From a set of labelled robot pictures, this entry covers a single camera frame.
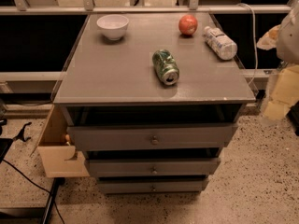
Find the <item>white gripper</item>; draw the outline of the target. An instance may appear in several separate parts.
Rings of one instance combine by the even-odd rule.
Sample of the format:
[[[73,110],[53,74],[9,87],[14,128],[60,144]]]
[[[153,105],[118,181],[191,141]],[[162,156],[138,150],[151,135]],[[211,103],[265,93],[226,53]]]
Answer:
[[[263,114],[271,120],[283,119],[299,102],[299,65],[281,70]]]

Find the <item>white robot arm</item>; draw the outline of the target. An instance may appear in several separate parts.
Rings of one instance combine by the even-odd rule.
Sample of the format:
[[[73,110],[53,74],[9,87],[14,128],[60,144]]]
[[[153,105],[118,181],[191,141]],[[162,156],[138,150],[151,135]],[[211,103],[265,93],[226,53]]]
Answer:
[[[289,64],[281,70],[263,114],[281,120],[299,101],[299,3],[282,21],[277,39],[277,56]]]

